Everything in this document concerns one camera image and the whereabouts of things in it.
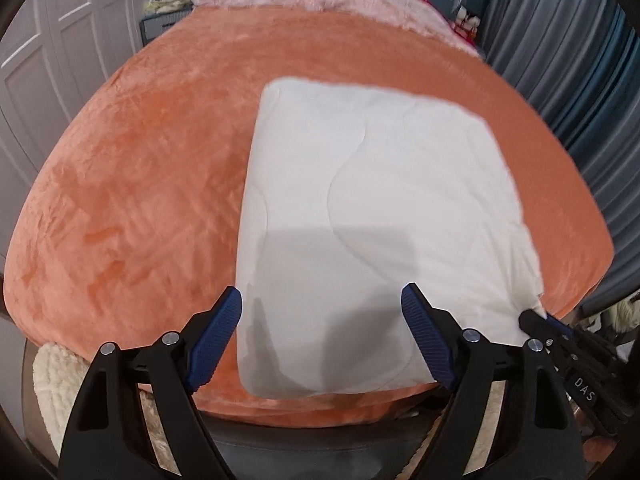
gray curtain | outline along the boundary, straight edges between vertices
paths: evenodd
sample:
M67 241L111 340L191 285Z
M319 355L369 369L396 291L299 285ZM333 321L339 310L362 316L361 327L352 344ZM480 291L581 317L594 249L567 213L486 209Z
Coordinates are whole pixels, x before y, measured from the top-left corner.
M600 206L616 254L582 309L606 308L640 287L640 39L615 0L491 0L479 44Z

white wardrobe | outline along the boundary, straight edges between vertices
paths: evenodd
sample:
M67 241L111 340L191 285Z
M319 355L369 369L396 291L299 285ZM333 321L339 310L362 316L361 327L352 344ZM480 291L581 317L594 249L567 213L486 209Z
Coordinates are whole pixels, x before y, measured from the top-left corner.
M0 272L42 164L91 95L142 47L147 0L26 0L0 40Z

orange blanket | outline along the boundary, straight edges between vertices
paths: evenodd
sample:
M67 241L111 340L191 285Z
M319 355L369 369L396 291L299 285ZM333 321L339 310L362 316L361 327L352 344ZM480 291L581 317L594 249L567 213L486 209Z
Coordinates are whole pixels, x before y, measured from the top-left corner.
M33 341L90 359L147 345L234 283L246 165L263 86L279 76L397 88L457 102L500 144L563 316L612 260L572 160L480 60L413 32L334 13L197 9L129 60L44 165L8 251L7 307ZM257 424L333 426L406 409L427 386L295 400L249 396L232 340L200 409Z

floor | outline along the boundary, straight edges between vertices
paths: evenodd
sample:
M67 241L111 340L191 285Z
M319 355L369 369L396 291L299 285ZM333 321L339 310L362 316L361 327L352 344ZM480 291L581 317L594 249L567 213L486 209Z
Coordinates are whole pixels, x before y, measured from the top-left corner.
M21 438L24 438L22 359L25 342L17 326L0 317L0 405Z
M620 357L620 359L622 359L623 361L627 361L629 359L629 354L631 354L631 349L633 345L634 345L633 341L620 345L617 348L618 357Z

cream sherpa fabric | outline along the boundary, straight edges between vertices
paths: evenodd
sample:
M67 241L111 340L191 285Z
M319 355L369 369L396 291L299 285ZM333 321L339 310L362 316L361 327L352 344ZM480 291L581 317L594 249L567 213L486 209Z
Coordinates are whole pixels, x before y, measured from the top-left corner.
M58 455L71 408L88 369L89 365L84 359L54 343L42 346L33 361L33 386L40 413ZM160 467L179 474L153 396L140 391L140 399L146 428Z
M33 386L38 397L40 413L58 455L60 455L62 448L62 439L71 408L76 401L82 380L84 380L88 369L89 365L84 359L54 343L46 343L42 346L33 361ZM503 395L504 383L494 383L478 441L476 441L469 464L466 466L466 472L474 471L486 462L488 451L494 440ZM140 399L145 414L146 428L160 467L179 474L164 436L153 396L140 391ZM398 475L398 480L404 480L411 476L429 446L439 423L440 418L434 423L427 439L416 451L411 462Z

